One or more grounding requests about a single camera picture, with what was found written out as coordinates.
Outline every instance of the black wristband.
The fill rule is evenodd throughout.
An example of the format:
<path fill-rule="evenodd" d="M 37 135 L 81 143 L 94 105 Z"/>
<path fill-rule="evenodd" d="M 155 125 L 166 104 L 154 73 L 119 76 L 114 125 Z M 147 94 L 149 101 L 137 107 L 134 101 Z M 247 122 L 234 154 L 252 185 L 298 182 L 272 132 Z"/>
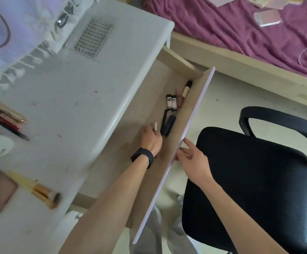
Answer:
<path fill-rule="evenodd" d="M 136 158 L 138 158 L 139 155 L 144 154 L 145 156 L 148 157 L 149 159 L 149 166 L 147 169 L 149 169 L 153 163 L 153 154 L 151 151 L 144 149 L 144 148 L 139 148 L 132 156 L 131 156 L 131 161 L 134 162 Z"/>

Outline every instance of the black office chair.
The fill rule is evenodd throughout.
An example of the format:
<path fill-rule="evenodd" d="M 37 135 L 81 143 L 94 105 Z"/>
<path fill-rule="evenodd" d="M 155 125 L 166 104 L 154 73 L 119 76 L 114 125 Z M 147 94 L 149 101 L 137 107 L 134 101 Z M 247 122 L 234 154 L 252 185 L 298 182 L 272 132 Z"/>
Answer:
<path fill-rule="evenodd" d="M 263 107 L 246 107 L 239 124 L 244 134 L 207 127 L 196 146 L 209 159 L 224 191 L 290 254 L 307 253 L 307 157 L 256 138 L 249 118 L 294 129 L 307 138 L 307 120 Z M 198 186 L 188 180 L 182 214 L 187 235 L 237 253 L 222 222 Z"/>

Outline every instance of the hand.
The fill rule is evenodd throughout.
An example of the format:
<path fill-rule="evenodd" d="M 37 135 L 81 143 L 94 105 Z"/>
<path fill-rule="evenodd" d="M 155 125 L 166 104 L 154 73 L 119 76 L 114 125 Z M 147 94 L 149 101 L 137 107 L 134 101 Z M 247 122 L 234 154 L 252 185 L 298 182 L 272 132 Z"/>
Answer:
<path fill-rule="evenodd" d="M 152 155 L 156 157 L 159 153 L 163 143 L 163 138 L 159 131 L 153 132 L 153 127 L 147 126 L 145 131 L 142 131 L 141 147 L 151 151 Z"/>
<path fill-rule="evenodd" d="M 214 182 L 208 158 L 187 138 L 184 138 L 184 142 L 189 149 L 181 147 L 177 150 L 177 160 L 181 162 L 185 174 L 200 188 L 204 184 Z"/>

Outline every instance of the desk surface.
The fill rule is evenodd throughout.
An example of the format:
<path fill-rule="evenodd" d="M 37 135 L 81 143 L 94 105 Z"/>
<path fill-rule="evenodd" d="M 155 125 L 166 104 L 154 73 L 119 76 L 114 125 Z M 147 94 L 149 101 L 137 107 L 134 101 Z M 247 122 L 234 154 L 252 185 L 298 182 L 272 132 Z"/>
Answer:
<path fill-rule="evenodd" d="M 115 0 L 97 5 L 115 21 L 97 61 L 64 48 L 2 92 L 0 101 L 29 120 L 21 132 L 30 141 L 0 127 L 16 144 L 0 169 L 37 179 L 63 200 L 51 211 L 19 188 L 0 213 L 0 253 L 43 252 L 174 26 Z"/>

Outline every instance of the left hand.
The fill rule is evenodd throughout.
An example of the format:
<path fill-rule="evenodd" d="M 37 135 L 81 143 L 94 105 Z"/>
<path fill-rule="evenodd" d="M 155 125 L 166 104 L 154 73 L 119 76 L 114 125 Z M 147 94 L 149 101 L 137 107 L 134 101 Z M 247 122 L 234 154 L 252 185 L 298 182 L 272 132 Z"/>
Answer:
<path fill-rule="evenodd" d="M 151 151 L 152 155 L 156 157 L 159 153 L 163 143 L 163 138 L 159 131 L 153 132 L 153 127 L 147 126 L 142 132 L 141 147 Z"/>

